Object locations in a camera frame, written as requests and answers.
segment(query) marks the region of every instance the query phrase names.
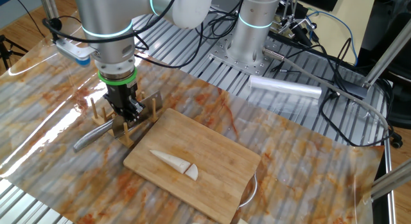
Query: metal plate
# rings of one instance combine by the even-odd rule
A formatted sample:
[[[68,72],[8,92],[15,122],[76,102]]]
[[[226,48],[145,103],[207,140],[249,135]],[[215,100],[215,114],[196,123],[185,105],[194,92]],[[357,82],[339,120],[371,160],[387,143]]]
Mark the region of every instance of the metal plate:
[[[218,40],[218,42],[211,48],[210,56],[217,61],[223,62],[224,64],[238,69],[246,74],[253,74],[256,76],[263,76],[267,70],[267,67],[270,66],[271,62],[273,61],[269,57],[264,57],[261,62],[256,62],[253,64],[247,64],[243,62],[239,62],[230,57],[227,54],[227,47],[231,43],[232,33],[228,36]],[[266,40],[265,42],[266,47],[275,47],[274,42],[272,40]]]

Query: knife handle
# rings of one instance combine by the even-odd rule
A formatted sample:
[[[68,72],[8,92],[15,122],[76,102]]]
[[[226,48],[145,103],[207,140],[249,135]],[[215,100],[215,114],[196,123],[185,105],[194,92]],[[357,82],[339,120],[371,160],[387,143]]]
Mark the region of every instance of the knife handle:
[[[80,140],[74,145],[74,152],[78,153],[80,150],[87,147],[89,144],[93,143],[99,139],[103,134],[108,132],[113,125],[113,120],[107,121],[106,123],[100,125],[99,127],[93,129],[89,133],[85,134]]]

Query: green ring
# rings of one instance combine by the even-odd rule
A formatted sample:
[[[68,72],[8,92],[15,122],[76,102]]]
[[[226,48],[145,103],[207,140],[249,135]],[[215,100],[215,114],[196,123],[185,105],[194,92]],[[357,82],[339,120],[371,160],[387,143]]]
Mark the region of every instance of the green ring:
[[[101,74],[100,71],[98,71],[98,78],[102,80],[102,82],[111,85],[111,86],[120,86],[120,85],[124,85],[124,84],[128,84],[130,82],[132,82],[137,76],[137,68],[134,68],[134,73],[131,77],[125,79],[125,80],[121,80],[121,81],[111,81],[108,79],[105,79]]]

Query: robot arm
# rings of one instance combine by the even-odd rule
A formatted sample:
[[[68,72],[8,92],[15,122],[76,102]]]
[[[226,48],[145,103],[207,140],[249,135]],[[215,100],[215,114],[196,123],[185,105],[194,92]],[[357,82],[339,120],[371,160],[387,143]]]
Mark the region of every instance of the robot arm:
[[[76,0],[78,12],[88,40],[103,40],[133,32],[132,19],[139,15],[160,15],[171,0]],[[193,29],[207,16],[211,0],[175,0],[165,19],[184,29]],[[135,121],[144,105],[136,101],[134,38],[92,43],[76,47],[64,39],[56,41],[65,56],[87,65],[90,56],[98,68],[98,76],[107,84],[105,99],[117,114]]]

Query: knife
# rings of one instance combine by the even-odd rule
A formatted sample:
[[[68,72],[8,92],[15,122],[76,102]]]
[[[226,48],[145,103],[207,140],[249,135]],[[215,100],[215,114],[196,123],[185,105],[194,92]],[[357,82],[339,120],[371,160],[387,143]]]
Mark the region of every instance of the knife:
[[[148,119],[153,112],[153,99],[155,99],[155,110],[160,110],[162,108],[162,98],[160,91],[154,92],[151,96],[140,101],[145,108],[139,114],[139,119],[131,123],[127,123],[128,127],[135,127],[141,124],[143,121]],[[107,121],[106,123],[100,125],[99,127],[93,129],[89,133],[85,134],[80,140],[74,144],[74,152],[78,153],[80,150],[87,147],[89,144],[93,143],[99,139],[103,134],[108,132],[110,129],[113,130],[114,137],[116,139],[124,135],[124,118],[121,116],[116,116],[114,119]]]

